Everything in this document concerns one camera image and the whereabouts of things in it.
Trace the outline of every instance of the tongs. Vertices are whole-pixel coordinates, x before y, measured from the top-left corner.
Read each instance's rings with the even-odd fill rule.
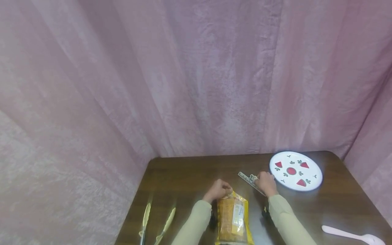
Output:
[[[150,210],[151,210],[151,201],[149,201],[147,203],[146,209],[144,211],[142,230],[139,232],[140,245],[144,245],[145,233],[146,233],[148,218],[150,216]],[[168,230],[169,226],[171,225],[171,223],[173,221],[175,213],[176,213],[176,208],[174,207],[172,209],[172,211],[170,212],[169,217],[166,220],[166,223],[165,223],[165,226],[163,227],[162,232],[156,237],[154,245],[159,245],[159,243],[161,242],[163,235],[166,233],[166,231]]]

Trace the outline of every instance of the person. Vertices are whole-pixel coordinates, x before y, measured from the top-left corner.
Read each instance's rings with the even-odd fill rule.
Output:
[[[279,195],[274,176],[260,172],[255,184],[265,193],[269,200],[270,216],[287,245],[316,245],[312,237],[294,215],[289,203]],[[172,245],[197,245],[206,230],[211,217],[211,203],[223,198],[233,191],[223,180],[216,180],[204,195],[196,202],[191,215],[182,226]]]

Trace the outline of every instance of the plastic bread bag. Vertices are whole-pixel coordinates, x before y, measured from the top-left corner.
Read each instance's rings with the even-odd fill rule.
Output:
[[[233,192],[217,202],[218,238],[215,245],[254,245],[249,230],[248,201]]]

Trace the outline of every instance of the left hand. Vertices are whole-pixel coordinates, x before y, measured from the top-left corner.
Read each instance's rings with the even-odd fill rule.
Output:
[[[233,192],[233,188],[221,179],[214,182],[211,188],[204,195],[203,200],[212,203],[216,199],[223,198]]]

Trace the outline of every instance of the hand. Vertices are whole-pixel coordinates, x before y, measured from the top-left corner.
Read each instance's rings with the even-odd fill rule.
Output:
[[[258,180],[254,183],[268,198],[279,194],[276,189],[275,176],[267,172],[260,172],[257,178]]]
[[[221,179],[218,179],[204,195],[203,200],[208,203],[212,203],[212,201],[214,201],[215,199],[220,199],[224,196],[229,195],[232,192],[233,188],[231,188],[228,183],[224,182]]]

